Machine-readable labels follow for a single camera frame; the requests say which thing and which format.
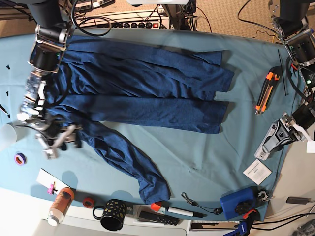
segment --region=roll of tape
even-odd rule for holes
[[[83,206],[86,208],[93,208],[94,207],[94,200],[92,198],[85,198],[83,199]]]
[[[22,153],[18,153],[14,156],[14,161],[19,166],[23,166],[26,163],[26,157]]]

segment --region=blue clamp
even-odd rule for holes
[[[238,235],[245,235],[245,234],[247,234],[247,223],[243,221],[238,225],[238,228],[236,230],[228,234],[225,234],[224,236],[238,236]]]

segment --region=red tape roll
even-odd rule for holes
[[[94,200],[92,198],[85,198],[83,199],[82,203],[83,203],[83,206],[86,207],[86,208],[93,208],[94,207]]]

